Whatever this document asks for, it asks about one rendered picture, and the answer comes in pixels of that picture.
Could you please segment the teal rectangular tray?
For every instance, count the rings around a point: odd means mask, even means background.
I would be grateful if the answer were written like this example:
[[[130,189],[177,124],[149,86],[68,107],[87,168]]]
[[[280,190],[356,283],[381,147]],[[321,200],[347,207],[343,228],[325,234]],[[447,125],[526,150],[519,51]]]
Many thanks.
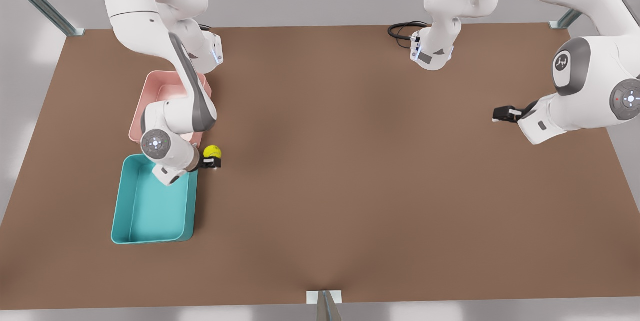
[[[198,171],[166,186],[145,155],[122,164],[110,239],[116,245],[189,241],[195,229]]]

